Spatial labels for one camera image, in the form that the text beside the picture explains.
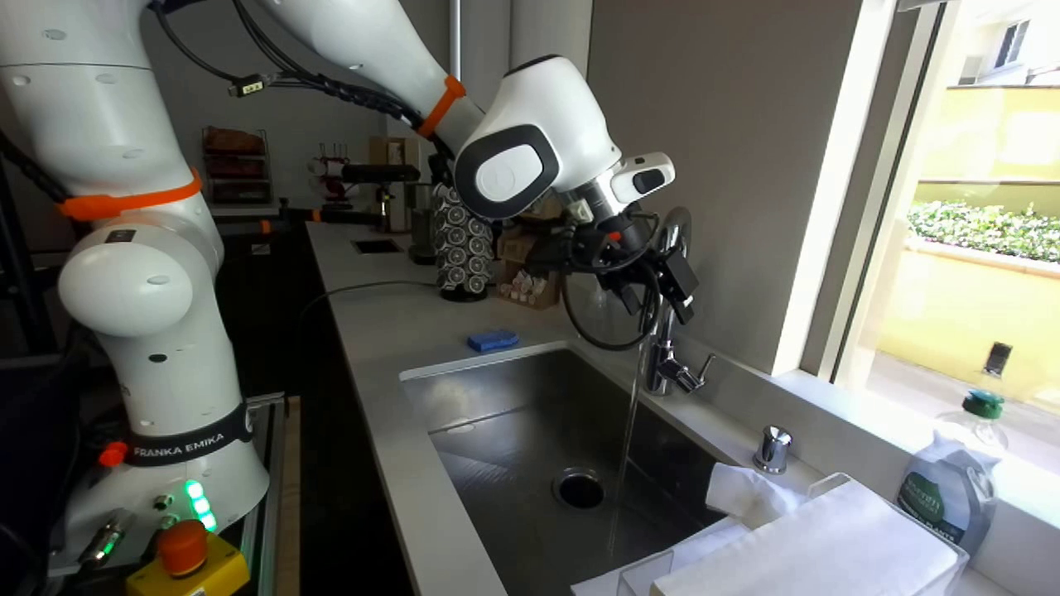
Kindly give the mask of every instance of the countertop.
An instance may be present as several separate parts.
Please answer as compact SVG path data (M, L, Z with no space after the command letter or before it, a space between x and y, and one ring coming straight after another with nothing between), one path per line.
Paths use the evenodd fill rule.
M507 327L520 336L514 352L573 347L599 373L629 383L635 352L599 352L567 322L565 309L526 309L507 298L445 302L435 266L407 257L407 236L380 236L365 225L310 222L310 237L328 290L357 406L372 431L375 459L389 489L391 515L412 582L423 596L501 596L507 591L400 377L423 368L460 368L509 357L509 352L473 355L464 336ZM396 237L397 251L357 251L357 237ZM756 435L713 412L704 400L665 395L642 398L704 448L731 462L753 462ZM821 475L793 462L788 479Z

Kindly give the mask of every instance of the sink basin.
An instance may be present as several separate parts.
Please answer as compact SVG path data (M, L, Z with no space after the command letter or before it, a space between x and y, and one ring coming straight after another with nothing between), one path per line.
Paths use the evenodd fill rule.
M507 591L571 591L723 515L704 502L716 456L571 347L405 390Z

